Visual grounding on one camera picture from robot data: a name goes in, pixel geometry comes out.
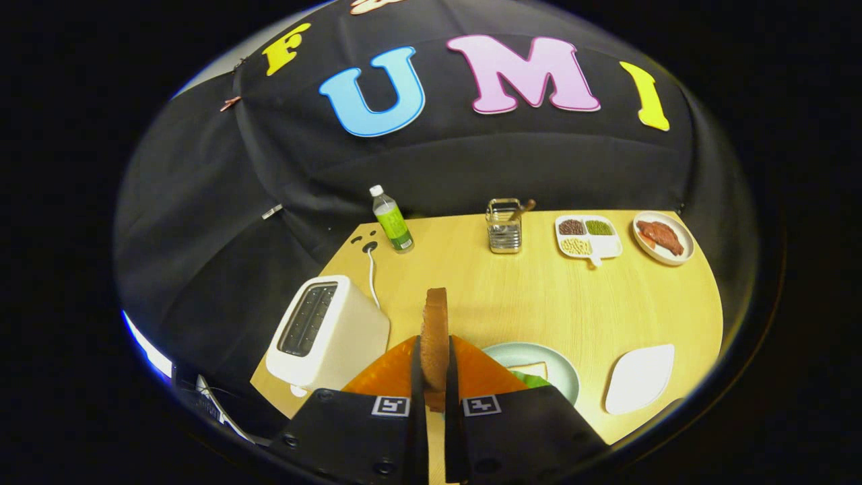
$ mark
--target light wood tabletop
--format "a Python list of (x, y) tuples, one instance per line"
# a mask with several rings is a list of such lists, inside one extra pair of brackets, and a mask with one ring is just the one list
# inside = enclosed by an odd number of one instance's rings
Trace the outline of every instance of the light wood tabletop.
[[(528, 212), (522, 218), (521, 252), (511, 255), (488, 249), (484, 214), (408, 220), (415, 247), (403, 255), (379, 224), (361, 224), (321, 275), (344, 274), (370, 298), (362, 247), (376, 241), (374, 287), (391, 323), (388, 348), (419, 333), (426, 290), (445, 287), (450, 333), (479, 348), (530, 342), (567, 357), (580, 378), (575, 408), (613, 444), (692, 391), (721, 346), (721, 301), (703, 252), (696, 247), (678, 267), (655, 261), (634, 240), (631, 225), (638, 212)], [(682, 223), (674, 212), (663, 213)], [(604, 259), (599, 268), (564, 255), (554, 220), (570, 214), (609, 219), (622, 240), (622, 254)], [(358, 236), (362, 239), (351, 242)], [(665, 343), (676, 347), (665, 391), (638, 411), (607, 413), (604, 398), (617, 360), (630, 350)], [(251, 382), (290, 418), (307, 399), (295, 397), (290, 385), (269, 374), (265, 356)], [(428, 442), (431, 482), (443, 483), (439, 414), (428, 415)]]

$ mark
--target letter u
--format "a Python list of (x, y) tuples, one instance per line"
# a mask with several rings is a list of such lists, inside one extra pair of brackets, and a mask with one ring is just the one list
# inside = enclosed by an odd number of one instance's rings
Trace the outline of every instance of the letter u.
[(395, 88), (397, 101), (386, 111), (368, 109), (356, 82), (362, 73), (358, 67), (339, 72), (321, 84), (319, 92), (329, 98), (344, 129), (356, 136), (381, 136), (404, 128), (419, 116), (425, 106), (425, 91), (410, 64), (415, 52), (412, 47), (398, 47), (371, 61), (373, 67), (383, 67)]

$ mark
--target green drink bottle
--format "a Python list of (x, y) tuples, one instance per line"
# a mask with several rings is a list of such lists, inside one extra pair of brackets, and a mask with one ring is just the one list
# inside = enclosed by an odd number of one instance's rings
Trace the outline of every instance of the green drink bottle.
[(369, 192), (374, 197), (374, 216), (377, 217), (386, 237), (392, 242), (392, 247), (398, 253), (406, 253), (413, 249), (413, 236), (407, 229), (404, 217), (398, 209), (398, 204), (392, 197), (383, 193), (383, 187), (374, 186)]

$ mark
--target light green plate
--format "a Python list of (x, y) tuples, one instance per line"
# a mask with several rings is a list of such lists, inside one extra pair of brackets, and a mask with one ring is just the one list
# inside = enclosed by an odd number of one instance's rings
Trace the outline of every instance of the light green plate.
[(529, 342), (507, 342), (482, 349), (490, 358), (504, 367), (544, 362), (547, 381), (556, 387), (574, 406), (578, 400), (580, 380), (575, 366), (558, 351)]

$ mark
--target toaster slot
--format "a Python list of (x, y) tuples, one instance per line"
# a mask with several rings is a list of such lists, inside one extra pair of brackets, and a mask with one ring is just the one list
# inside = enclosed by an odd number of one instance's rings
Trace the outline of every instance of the toaster slot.
[(293, 356), (305, 357), (314, 345), (317, 332), (323, 324), (323, 318), (338, 283), (320, 283), (305, 289), (297, 308), (290, 316), (287, 330), (278, 343), (278, 349)]

